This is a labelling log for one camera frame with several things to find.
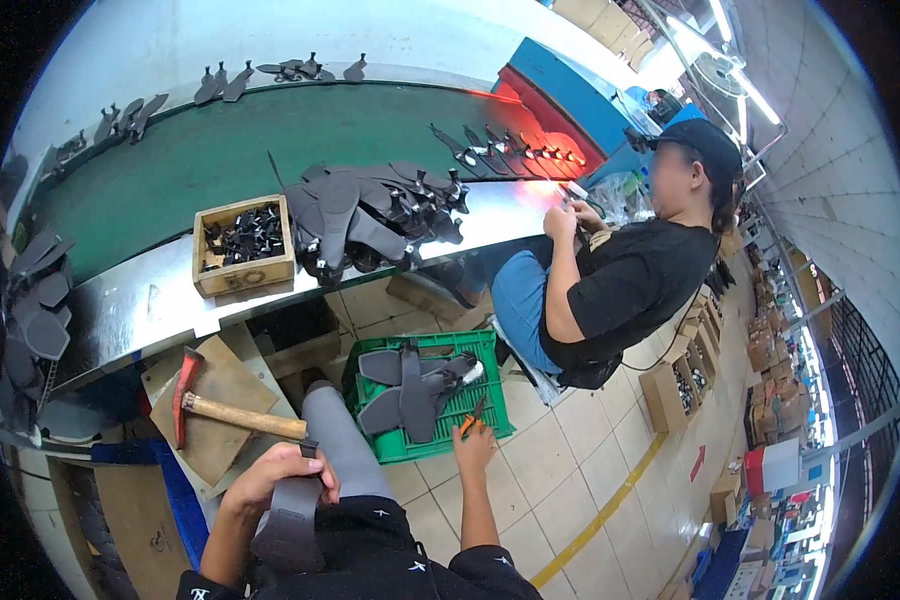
hammer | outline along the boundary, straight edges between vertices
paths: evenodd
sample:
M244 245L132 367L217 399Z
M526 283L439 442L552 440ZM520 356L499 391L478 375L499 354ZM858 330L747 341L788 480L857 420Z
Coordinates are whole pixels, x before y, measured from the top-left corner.
M203 354L189 347L183 348L183 366L180 368L180 378L177 379L176 387L173 389L173 437L177 450L182 449L186 443L184 421L187 412L231 426L251 431L263 431L290 440L303 440L307 437L307 421L305 420L254 413L208 400L193 393L190 388L197 376L197 371L203 364Z

white stool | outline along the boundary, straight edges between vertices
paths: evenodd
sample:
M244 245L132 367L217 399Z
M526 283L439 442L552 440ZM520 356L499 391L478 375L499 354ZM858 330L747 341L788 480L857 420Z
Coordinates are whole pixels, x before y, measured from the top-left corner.
M557 379L551 374L543 372L539 368L535 368L527 364L527 361L514 350L514 345L510 343L503 329L500 327L500 321L496 315L488 315L486 322L497 332L497 336L504 341L509 348L510 355L504 361L504 365L500 367L500 378L504 381L523 381L536 390L536 394L540 396L540 401L553 408L560 404L566 397L573 393L574 388L567 388L557 383Z

red arrow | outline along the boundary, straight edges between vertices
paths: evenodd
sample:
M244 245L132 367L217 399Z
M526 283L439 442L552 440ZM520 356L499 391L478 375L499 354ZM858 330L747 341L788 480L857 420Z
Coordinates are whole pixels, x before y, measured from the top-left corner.
M693 480L697 478L697 473L700 472L700 467L704 465L704 457L707 455L707 447L702 445L699 447L699 454L696 455L696 463L693 465L693 470L690 471L690 483L693 483Z

green plastic crate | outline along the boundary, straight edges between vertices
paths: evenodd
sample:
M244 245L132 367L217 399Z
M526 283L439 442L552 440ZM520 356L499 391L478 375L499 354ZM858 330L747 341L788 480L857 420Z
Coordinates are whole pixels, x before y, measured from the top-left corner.
M367 437L377 461L381 465L405 463L431 456L439 456L453 451L452 427L464 422L468 413L486 394L481 420L493 427L498 439L513 435L515 427L507 419L507 406L504 404L504 392L500 384L500 370L497 368L493 347L496 344L496 333L492 329L480 331L462 331L459 333L436 333L432 335L414 335L419 342L420 359L433 360L456 356L463 351L475 354L483 363L483 376L464 387L447 401L446 408L436 419L433 439L426 443L413 443L402 429L396 429L375 437ZM360 411L367 406L387 386L381 385L360 375L357 357L374 351L398 351L405 337L375 338L360 340L353 344L350 355L346 359L343 370L342 386L346 406L356 419Z

wooden hammer handle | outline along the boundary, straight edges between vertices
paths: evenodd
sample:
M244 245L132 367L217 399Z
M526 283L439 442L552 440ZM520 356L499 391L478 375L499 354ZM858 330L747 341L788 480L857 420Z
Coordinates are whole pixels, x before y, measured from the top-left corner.
M192 391L183 394L183 408L195 415L202 415L243 429L271 433L281 438L302 440L307 437L307 421L305 420L245 411L200 397Z

